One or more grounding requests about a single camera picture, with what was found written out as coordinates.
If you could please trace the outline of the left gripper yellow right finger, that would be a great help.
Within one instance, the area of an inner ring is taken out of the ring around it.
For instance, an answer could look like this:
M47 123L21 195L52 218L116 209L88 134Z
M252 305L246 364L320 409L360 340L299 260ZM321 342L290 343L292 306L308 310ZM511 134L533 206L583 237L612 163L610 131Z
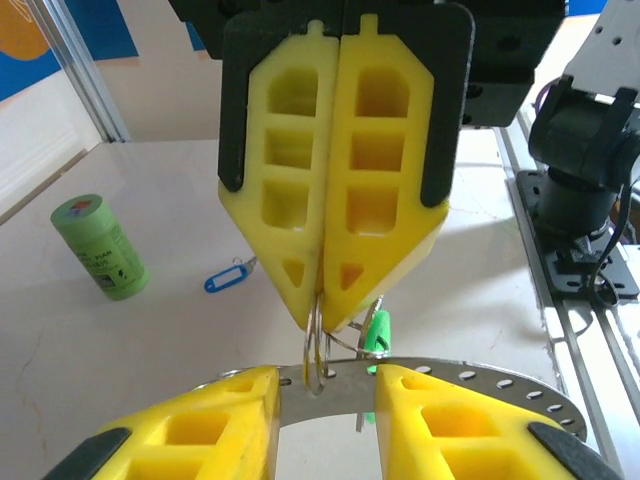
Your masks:
M557 422L407 367L375 375L383 480L624 480Z

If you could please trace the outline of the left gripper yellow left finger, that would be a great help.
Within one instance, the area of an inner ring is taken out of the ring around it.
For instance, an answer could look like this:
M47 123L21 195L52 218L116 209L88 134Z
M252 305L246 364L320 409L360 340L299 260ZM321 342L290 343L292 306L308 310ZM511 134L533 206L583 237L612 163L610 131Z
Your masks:
M279 372L256 367L110 422L42 480L274 480Z

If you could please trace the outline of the green cylindrical can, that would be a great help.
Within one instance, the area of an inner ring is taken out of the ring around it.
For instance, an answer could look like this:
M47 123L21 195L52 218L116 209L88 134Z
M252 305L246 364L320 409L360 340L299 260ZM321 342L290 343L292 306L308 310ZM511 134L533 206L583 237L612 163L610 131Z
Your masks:
M103 197L72 198L52 212L50 221L109 299L124 300L146 287L149 273Z

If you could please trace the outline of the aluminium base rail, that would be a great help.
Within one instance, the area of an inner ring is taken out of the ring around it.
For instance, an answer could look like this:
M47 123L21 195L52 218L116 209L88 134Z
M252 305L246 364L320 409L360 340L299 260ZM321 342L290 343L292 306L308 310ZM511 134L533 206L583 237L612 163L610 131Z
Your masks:
M533 119L532 106L525 105L509 126L495 134L542 305L550 353L563 390L585 416L589 445L626 480L640 480L640 302L604 310L583 301L553 298L516 186L517 173L544 168L528 152Z

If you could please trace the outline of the aluminium frame post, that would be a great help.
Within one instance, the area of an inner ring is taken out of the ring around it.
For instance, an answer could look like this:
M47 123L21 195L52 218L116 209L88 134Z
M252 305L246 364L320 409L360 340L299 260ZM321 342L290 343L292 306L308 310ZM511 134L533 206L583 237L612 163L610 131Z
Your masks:
M43 0L43 4L54 25L65 72L101 137L109 142L129 142L131 135L65 0Z

